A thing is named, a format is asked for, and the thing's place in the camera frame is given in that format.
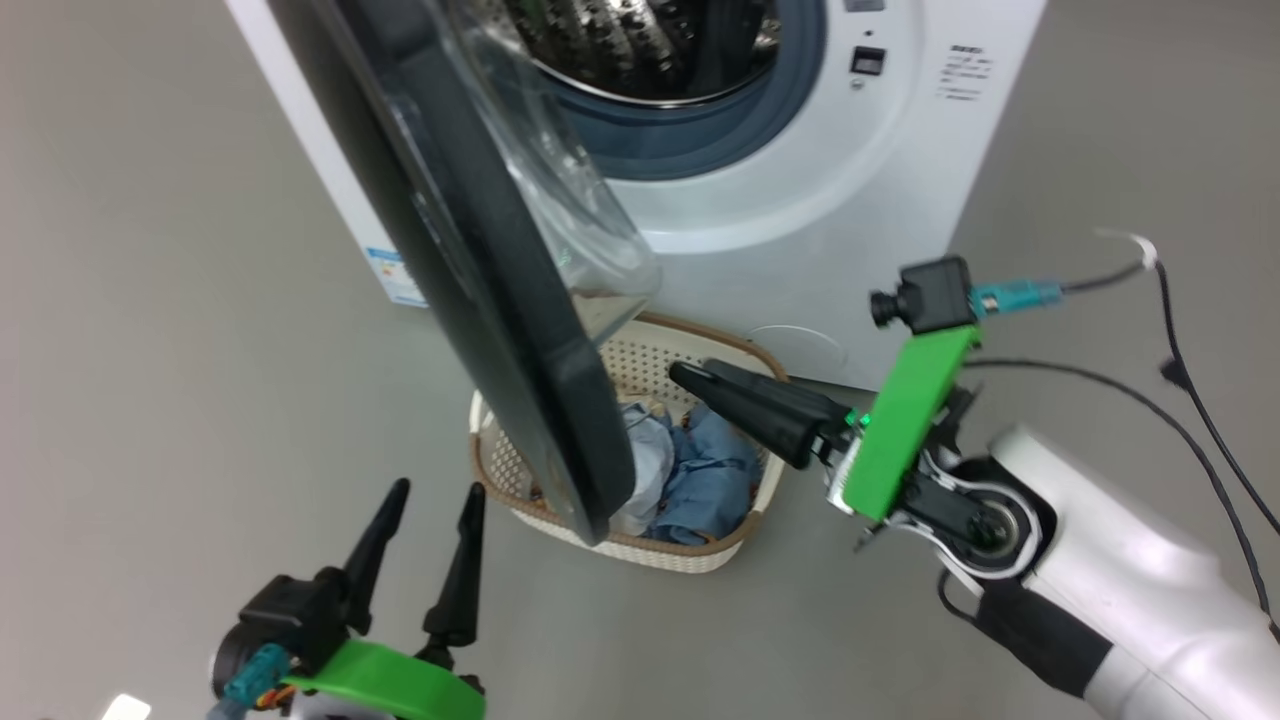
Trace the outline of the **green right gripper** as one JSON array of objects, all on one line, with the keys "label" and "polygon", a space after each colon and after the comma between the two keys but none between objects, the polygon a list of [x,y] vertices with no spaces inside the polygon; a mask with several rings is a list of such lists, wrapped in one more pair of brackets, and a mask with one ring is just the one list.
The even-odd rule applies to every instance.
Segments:
[{"label": "green right gripper", "polygon": [[911,337],[868,411],[714,359],[672,363],[668,378],[791,468],[828,462],[827,503],[883,521],[979,342],[975,324]]}]

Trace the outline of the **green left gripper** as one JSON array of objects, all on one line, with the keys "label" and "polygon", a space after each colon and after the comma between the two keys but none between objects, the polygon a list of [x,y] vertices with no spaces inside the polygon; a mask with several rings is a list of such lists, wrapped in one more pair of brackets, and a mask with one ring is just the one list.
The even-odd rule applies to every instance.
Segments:
[{"label": "green left gripper", "polygon": [[[411,480],[397,479],[346,561],[346,625],[366,635],[387,546],[396,537]],[[458,544],[439,598],[422,623],[426,651],[448,651],[477,639],[486,491],[468,488],[457,524]],[[347,641],[321,667],[283,682],[376,715],[398,719],[484,719],[486,698],[451,670],[366,641]]]}]

